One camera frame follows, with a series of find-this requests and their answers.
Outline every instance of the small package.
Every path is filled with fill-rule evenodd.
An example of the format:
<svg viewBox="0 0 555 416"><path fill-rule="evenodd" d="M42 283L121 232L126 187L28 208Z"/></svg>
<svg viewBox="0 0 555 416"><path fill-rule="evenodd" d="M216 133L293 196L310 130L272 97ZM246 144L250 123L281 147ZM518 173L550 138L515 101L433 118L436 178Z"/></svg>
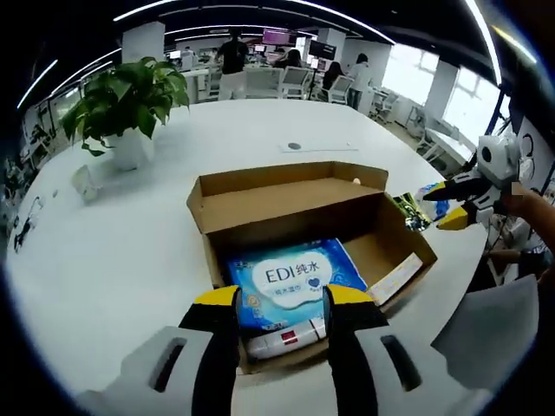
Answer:
<svg viewBox="0 0 555 416"><path fill-rule="evenodd" d="M405 227L410 231L424 231L432 221L421 207L416 203L410 193L403 193L393 198L393 202L405 217Z"/></svg>
<svg viewBox="0 0 555 416"><path fill-rule="evenodd" d="M366 283L337 239L244 254L227 262L232 284L243 290L241 328L275 331L323 317L323 286L362 291Z"/></svg>
<svg viewBox="0 0 555 416"><path fill-rule="evenodd" d="M415 201L420 206L421 210L430 218L434 223L439 221L447 215L449 211L449 201L425 201L424 195L426 195L432 188L434 188L437 183L424 186L418 190L415 194Z"/></svg>

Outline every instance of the cardboard box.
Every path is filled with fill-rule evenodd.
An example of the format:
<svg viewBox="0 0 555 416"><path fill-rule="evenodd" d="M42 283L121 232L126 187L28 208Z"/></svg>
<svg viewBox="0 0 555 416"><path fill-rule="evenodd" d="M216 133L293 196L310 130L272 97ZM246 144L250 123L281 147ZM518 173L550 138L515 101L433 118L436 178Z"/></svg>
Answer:
<svg viewBox="0 0 555 416"><path fill-rule="evenodd" d="M353 183L360 180L360 185ZM268 166L197 179L187 206L204 241L214 288L226 286L224 259L246 250L337 237L362 278L372 286L410 254L421 269L393 298L392 308L437 260L424 237L405 228L405 217L384 192L388 173L341 162ZM326 340L269 360L249 362L246 374L304 361L327 349Z"/></svg>

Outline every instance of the potted plant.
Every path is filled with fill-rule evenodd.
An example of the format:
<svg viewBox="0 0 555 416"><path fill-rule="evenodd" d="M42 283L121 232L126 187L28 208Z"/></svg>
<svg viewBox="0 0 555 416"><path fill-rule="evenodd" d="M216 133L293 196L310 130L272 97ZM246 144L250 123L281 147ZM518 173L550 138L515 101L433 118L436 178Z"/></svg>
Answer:
<svg viewBox="0 0 555 416"><path fill-rule="evenodd" d="M172 107L189 106L186 80L169 62L145 57L97 75L62 118L69 140L82 136L82 148L93 156L111 148L122 170L139 167L153 157L156 119L165 125ZM91 148L88 140L98 148Z"/></svg>

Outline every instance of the box flap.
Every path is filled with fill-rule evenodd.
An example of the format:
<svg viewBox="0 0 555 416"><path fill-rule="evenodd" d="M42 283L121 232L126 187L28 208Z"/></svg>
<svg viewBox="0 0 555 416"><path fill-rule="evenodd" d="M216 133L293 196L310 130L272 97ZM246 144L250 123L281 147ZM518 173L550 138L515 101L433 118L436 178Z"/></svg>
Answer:
<svg viewBox="0 0 555 416"><path fill-rule="evenodd" d="M199 230L209 233L383 192L387 177L341 162L214 173L199 178L187 205Z"/></svg>

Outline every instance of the green leaves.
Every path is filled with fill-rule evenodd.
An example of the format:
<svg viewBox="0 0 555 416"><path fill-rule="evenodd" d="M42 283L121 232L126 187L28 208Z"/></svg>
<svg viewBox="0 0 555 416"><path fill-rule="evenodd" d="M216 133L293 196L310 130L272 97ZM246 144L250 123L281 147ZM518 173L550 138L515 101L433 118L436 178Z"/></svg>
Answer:
<svg viewBox="0 0 555 416"><path fill-rule="evenodd" d="M130 128L152 139L156 119L165 125L172 107L179 106L189 106L185 77L171 63L145 57L93 78L83 98L62 118L62 127L72 141L78 133L108 147L104 138L122 136ZM82 148L94 156L102 154L87 143Z"/></svg>
<svg viewBox="0 0 555 416"><path fill-rule="evenodd" d="M108 78L108 85L110 86L110 88L112 88L112 91L114 91L119 101L127 93L127 91L131 89L133 84L131 82L123 81L119 78L110 77Z"/></svg>
<svg viewBox="0 0 555 416"><path fill-rule="evenodd" d="M148 111L148 107L140 105L137 110L137 125L139 130L149 139L153 138L154 126L156 126L156 119Z"/></svg>

